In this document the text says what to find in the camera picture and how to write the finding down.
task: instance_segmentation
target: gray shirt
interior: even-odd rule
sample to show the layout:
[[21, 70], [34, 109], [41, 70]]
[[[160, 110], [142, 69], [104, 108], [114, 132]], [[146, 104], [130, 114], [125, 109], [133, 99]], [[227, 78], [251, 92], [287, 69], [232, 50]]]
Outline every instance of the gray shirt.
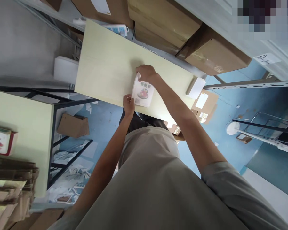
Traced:
[[200, 179], [179, 159], [173, 135], [150, 126], [126, 136], [118, 173], [89, 211], [64, 216], [50, 229], [262, 230], [288, 225], [229, 163], [208, 165]]

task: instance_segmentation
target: forearm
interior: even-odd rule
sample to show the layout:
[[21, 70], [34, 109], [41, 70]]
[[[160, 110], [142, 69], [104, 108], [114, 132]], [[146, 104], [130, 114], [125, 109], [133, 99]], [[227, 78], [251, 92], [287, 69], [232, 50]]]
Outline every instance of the forearm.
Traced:
[[170, 115], [180, 127], [199, 171], [202, 172], [209, 164], [226, 161], [192, 111], [163, 79], [157, 75], [151, 84], [156, 88]]
[[109, 141], [73, 210], [88, 210], [110, 182], [121, 156], [132, 116], [125, 116]]

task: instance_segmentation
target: hand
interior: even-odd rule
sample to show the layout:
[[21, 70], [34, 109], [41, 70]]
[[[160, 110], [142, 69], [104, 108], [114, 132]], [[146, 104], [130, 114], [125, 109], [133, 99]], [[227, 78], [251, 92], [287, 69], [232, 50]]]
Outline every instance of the hand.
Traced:
[[156, 73], [155, 69], [151, 65], [141, 65], [137, 67], [136, 69], [137, 73], [141, 74], [141, 77], [139, 78], [139, 81], [146, 81], [150, 84], [153, 84], [152, 81], [154, 81], [155, 78], [160, 76]]
[[131, 94], [127, 94], [124, 96], [123, 106], [125, 110], [125, 116], [133, 117], [135, 106], [134, 106], [134, 99], [131, 98]]

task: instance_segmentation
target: brown cardboard box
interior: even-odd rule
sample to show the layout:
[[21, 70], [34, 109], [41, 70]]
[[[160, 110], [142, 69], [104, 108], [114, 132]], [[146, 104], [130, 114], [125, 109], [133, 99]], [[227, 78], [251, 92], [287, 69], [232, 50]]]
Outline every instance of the brown cardboard box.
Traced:
[[243, 142], [244, 144], [247, 144], [248, 142], [250, 142], [252, 140], [251, 137], [245, 135], [245, 134], [239, 134], [237, 137], [236, 137], [237, 140]]
[[219, 96], [217, 94], [203, 89], [201, 91], [201, 94], [198, 96], [193, 106], [191, 107], [191, 111], [193, 111], [194, 113], [198, 111], [206, 114], [211, 114], [215, 104], [218, 101], [218, 98]]
[[248, 67], [251, 58], [208, 26], [196, 33], [188, 63], [213, 76]]
[[167, 40], [151, 32], [138, 22], [135, 22], [134, 36], [138, 41], [167, 52], [171, 55], [176, 55], [176, 53], [179, 51], [177, 46], [174, 46]]
[[62, 3], [62, 0], [41, 0], [41, 1], [56, 11], [59, 11]]
[[77, 38], [79, 38], [81, 41], [83, 41], [84, 33], [80, 30], [77, 30], [76, 28], [73, 28], [71, 26], [68, 26], [68, 29], [72, 34], [74, 34]]
[[84, 17], [110, 24], [125, 24], [130, 29], [134, 28], [133, 21], [128, 14], [127, 0], [106, 0], [111, 15], [97, 12], [91, 0], [72, 0], [72, 2]]
[[57, 132], [73, 138], [87, 136], [90, 134], [88, 118], [65, 113], [61, 118]]
[[209, 123], [209, 121], [211, 120], [211, 118], [212, 118], [215, 110], [217, 109], [217, 107], [218, 107], [218, 105], [215, 104], [213, 109], [212, 109], [212, 111], [209, 114], [197, 111], [196, 118], [198, 119], [198, 121], [200, 123], [203, 123], [203, 124], [207, 125]]
[[168, 122], [165, 121], [164, 124], [167, 126], [168, 130], [172, 133], [175, 134], [176, 136], [178, 136], [181, 132], [180, 128], [178, 127], [178, 125], [174, 125], [172, 124], [172, 127], [168, 126]]
[[128, 0], [131, 19], [181, 48], [202, 21], [174, 0]]

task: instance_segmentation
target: shirt sleeve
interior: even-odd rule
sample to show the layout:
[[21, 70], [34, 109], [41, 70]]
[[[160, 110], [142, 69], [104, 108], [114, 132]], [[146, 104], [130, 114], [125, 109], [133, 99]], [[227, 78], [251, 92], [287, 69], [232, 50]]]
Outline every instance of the shirt sleeve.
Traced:
[[249, 229], [288, 229], [288, 224], [230, 163], [206, 166], [202, 180]]

